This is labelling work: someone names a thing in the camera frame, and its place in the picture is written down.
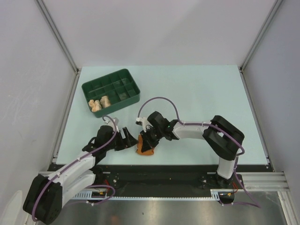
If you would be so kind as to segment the orange brown underwear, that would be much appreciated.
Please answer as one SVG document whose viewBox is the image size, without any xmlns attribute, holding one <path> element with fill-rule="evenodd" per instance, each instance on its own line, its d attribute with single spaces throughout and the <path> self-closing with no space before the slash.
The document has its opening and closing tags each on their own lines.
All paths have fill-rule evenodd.
<svg viewBox="0 0 300 225">
<path fill-rule="evenodd" d="M 137 149 L 136 149 L 136 153 L 142 156 L 151 156 L 154 154 L 154 148 L 146 150 L 144 152 L 142 152 L 142 148 L 143 148 L 143 139 L 142 136 L 139 135 L 138 136 L 138 143 L 137 143 Z"/>
</svg>

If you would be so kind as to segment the beige navy-trimmed underwear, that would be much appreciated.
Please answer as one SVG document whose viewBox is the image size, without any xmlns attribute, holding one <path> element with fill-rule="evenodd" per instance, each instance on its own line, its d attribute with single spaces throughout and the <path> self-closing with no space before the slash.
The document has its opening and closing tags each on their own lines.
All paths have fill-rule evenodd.
<svg viewBox="0 0 300 225">
<path fill-rule="evenodd" d="M 100 99 L 100 104 L 101 104 L 102 108 L 107 108 L 107 107 L 111 106 L 109 97 L 107 95 L 102 96 Z"/>
</svg>

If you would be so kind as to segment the peach boxer underwear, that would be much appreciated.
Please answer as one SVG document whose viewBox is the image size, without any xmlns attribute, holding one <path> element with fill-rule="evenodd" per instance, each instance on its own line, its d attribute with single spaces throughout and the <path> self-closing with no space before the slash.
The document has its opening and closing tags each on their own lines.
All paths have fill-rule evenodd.
<svg viewBox="0 0 300 225">
<path fill-rule="evenodd" d="M 101 103 L 100 103 L 99 100 L 93 100 L 93 99 L 91 99 L 88 102 L 88 104 L 89 104 L 89 107 L 91 108 L 92 112 L 98 112 L 98 111 L 100 111 L 102 109 L 102 105 L 101 105 Z"/>
</svg>

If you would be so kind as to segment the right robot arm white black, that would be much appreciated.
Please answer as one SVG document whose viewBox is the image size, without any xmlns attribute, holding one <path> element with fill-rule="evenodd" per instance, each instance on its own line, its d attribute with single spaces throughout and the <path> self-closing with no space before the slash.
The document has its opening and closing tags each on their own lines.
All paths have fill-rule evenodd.
<svg viewBox="0 0 300 225">
<path fill-rule="evenodd" d="M 216 182 L 221 188 L 233 183 L 238 150 L 242 149 L 244 134 L 222 116 L 216 115 L 210 122 L 169 121 L 155 111 L 150 116 L 136 118 L 142 126 L 138 151 L 144 154 L 154 149 L 163 138 L 172 141 L 180 139 L 205 140 L 219 156 Z"/>
</svg>

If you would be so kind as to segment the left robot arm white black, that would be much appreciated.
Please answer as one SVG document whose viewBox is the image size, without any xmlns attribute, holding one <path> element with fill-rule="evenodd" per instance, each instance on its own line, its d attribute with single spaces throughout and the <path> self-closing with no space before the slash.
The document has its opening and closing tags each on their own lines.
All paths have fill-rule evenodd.
<svg viewBox="0 0 300 225">
<path fill-rule="evenodd" d="M 124 135 L 112 126 L 101 126 L 76 160 L 47 176 L 36 176 L 22 209 L 49 225 L 58 217 L 64 205 L 82 189 L 101 186 L 103 174 L 95 166 L 106 157 L 107 151 L 124 150 L 138 144 L 126 127 L 122 130 Z"/>
</svg>

